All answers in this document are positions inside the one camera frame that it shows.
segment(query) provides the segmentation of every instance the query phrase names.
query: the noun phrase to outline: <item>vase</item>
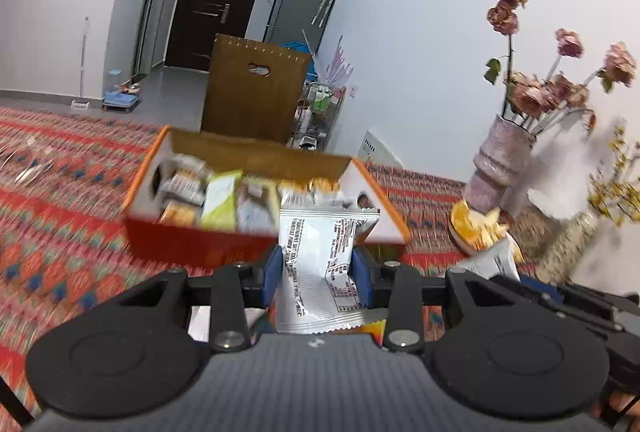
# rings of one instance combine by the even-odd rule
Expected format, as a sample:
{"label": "vase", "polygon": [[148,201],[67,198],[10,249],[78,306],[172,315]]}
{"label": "vase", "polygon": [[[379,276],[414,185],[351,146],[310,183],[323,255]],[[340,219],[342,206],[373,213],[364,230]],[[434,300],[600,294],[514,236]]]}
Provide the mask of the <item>vase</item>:
{"label": "vase", "polygon": [[598,232],[602,219],[594,210],[580,212],[549,245],[536,268],[542,282],[566,282],[584,250]]}
{"label": "vase", "polygon": [[474,158],[476,171],[466,184],[466,203],[480,213],[500,206],[505,190],[524,170],[536,137],[516,123],[495,117],[494,125]]}

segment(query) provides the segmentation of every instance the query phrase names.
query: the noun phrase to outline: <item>brown cardboard panel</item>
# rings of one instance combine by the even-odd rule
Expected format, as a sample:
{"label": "brown cardboard panel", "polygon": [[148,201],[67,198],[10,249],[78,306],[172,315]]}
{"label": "brown cardboard panel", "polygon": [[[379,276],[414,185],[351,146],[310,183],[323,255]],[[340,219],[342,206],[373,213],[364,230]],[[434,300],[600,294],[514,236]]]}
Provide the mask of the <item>brown cardboard panel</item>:
{"label": "brown cardboard panel", "polygon": [[351,161],[348,156],[298,151],[249,138],[171,129],[175,152],[191,154],[216,172],[236,168],[273,179],[307,182],[315,177],[337,181]]}
{"label": "brown cardboard panel", "polygon": [[[218,34],[213,48],[202,130],[287,143],[310,55]],[[250,66],[267,67],[268,76]]]}

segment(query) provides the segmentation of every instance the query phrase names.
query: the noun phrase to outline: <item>light switch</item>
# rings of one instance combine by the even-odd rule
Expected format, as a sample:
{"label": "light switch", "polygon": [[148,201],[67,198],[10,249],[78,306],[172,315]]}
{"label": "light switch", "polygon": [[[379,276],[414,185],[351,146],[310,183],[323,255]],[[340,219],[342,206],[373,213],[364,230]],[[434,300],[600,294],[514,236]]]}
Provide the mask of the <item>light switch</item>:
{"label": "light switch", "polygon": [[350,86],[349,86],[349,96],[351,98],[356,98],[356,93],[358,92],[358,88],[360,86],[358,85],[357,82],[353,82]]}

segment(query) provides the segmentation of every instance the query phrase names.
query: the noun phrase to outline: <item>silver snack packet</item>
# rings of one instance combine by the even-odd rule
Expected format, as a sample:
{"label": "silver snack packet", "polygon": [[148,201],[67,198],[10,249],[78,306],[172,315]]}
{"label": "silver snack packet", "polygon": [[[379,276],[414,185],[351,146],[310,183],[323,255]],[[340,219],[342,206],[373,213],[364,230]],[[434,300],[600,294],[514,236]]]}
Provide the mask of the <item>silver snack packet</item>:
{"label": "silver snack packet", "polygon": [[504,275],[514,281],[520,281],[516,263],[513,260],[513,252],[508,239],[504,238],[495,243],[491,248],[476,253],[466,261],[460,261],[452,267],[464,268],[473,271],[484,279],[490,279],[496,275]]}
{"label": "silver snack packet", "polygon": [[324,333],[385,318],[386,310],[363,308],[348,274],[356,236],[379,218],[377,210],[281,208],[284,268],[276,296],[279,333]]}

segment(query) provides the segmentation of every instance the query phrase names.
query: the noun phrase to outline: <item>carbon fiber surface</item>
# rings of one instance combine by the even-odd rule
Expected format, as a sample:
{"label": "carbon fiber surface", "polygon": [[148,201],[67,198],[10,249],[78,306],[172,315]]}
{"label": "carbon fiber surface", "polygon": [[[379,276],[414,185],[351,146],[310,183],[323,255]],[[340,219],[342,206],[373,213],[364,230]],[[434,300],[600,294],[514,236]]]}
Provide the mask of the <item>carbon fiber surface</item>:
{"label": "carbon fiber surface", "polygon": [[214,356],[170,404],[133,418],[71,420],[52,411],[30,432],[604,432],[585,414],[544,423],[504,421],[465,408],[420,360],[379,349],[368,335],[263,335]]}

